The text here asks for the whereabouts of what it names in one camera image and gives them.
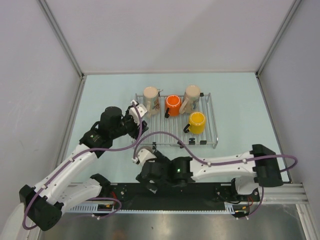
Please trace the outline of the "stainless steel cup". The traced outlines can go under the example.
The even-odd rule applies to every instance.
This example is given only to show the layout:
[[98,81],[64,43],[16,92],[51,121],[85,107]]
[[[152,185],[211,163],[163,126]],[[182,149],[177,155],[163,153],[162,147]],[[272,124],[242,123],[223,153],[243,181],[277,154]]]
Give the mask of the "stainless steel cup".
[[153,153],[154,150],[153,150],[153,148],[150,147],[150,146],[142,146],[142,147],[139,149],[138,152],[139,152],[139,153],[142,153],[142,152],[150,152],[150,153]]

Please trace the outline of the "beige mug coral print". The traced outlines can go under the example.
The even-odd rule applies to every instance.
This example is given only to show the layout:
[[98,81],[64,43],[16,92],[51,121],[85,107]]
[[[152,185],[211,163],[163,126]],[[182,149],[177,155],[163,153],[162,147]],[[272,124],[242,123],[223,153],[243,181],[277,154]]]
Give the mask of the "beige mug coral print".
[[147,109],[147,117],[158,114],[160,111],[159,91],[156,87],[148,86],[143,90],[143,105]]

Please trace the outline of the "orange mug black handle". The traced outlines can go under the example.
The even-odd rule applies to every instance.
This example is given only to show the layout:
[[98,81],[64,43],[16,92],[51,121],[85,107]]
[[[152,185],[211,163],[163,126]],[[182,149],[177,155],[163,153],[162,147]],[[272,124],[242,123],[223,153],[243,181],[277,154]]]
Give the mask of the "orange mug black handle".
[[178,95],[172,94],[166,97],[164,106],[165,114],[164,117],[177,117],[180,114],[180,107],[182,105],[181,98]]

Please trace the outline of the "beige mug blue print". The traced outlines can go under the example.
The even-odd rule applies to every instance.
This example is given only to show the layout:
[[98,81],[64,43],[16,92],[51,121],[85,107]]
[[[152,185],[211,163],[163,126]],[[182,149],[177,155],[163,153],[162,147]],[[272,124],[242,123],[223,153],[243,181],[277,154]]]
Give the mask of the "beige mug blue print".
[[180,114],[197,112],[199,109],[201,90],[197,85],[189,85],[184,92],[182,104],[179,109]]

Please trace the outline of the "yellow mug black handle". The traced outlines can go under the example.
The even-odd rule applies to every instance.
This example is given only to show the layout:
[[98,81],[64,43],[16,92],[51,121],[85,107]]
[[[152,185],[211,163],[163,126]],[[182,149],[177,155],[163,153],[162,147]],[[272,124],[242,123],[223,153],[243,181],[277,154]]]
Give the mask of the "yellow mug black handle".
[[193,112],[189,115],[188,124],[184,127],[184,133],[195,135],[202,134],[206,127],[206,116],[202,112]]

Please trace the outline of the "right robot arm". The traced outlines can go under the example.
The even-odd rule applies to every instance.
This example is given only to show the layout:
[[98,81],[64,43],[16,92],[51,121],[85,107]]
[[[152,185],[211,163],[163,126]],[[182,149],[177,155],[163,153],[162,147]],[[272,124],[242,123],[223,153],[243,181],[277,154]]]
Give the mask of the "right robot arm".
[[196,181],[229,176],[232,177],[230,194],[242,201],[257,187],[274,188],[284,184],[275,152],[262,144],[252,149],[227,157],[203,158],[180,156],[172,160],[162,153],[142,147],[135,154],[133,162],[141,166],[136,180],[148,190],[184,187]]

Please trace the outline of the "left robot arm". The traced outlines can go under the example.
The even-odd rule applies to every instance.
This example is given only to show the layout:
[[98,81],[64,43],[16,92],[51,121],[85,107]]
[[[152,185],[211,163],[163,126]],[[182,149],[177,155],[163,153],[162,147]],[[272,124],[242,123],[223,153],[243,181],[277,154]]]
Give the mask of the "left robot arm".
[[22,227],[25,230],[39,227],[47,231],[67,210],[95,198],[107,199],[120,206],[121,203],[112,198],[111,183],[101,174],[92,175],[74,190],[67,191],[67,187],[76,175],[104,152],[115,152],[112,147],[115,139],[129,135],[138,141],[148,129],[142,119],[146,113],[146,107],[134,100],[125,113],[116,106],[107,107],[69,157],[35,186],[25,185],[20,189],[19,198],[25,206]]

